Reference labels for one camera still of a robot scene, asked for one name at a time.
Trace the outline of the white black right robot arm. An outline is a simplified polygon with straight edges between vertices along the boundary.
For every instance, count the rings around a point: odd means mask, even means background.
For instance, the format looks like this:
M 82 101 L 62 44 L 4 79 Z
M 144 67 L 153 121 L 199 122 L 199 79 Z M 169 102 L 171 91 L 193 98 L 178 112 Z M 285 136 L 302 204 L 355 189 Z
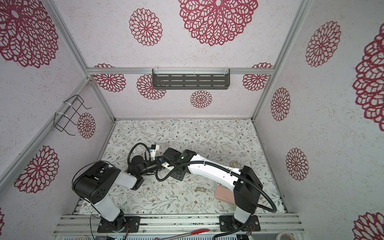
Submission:
M 252 168 L 231 168 L 207 160 L 196 152 L 179 152 L 168 148 L 161 157 L 169 167 L 177 167 L 173 174 L 194 174 L 213 180 L 229 189 L 234 196 L 236 210 L 231 224 L 243 225 L 258 207 L 263 185 Z

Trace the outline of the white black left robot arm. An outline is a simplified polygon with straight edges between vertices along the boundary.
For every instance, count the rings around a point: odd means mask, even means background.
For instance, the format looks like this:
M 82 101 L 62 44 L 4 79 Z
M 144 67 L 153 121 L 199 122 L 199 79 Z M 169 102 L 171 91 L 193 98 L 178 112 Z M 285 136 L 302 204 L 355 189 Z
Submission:
M 98 161 L 87 165 L 87 170 L 73 178 L 73 191 L 100 215 L 98 233 L 120 233 L 132 222 L 126 220 L 123 210 L 112 200 L 111 187 L 120 185 L 135 191 L 144 182 L 143 176 L 154 173 L 160 163 L 157 157 L 151 161 L 134 157 L 125 172 L 109 162 Z

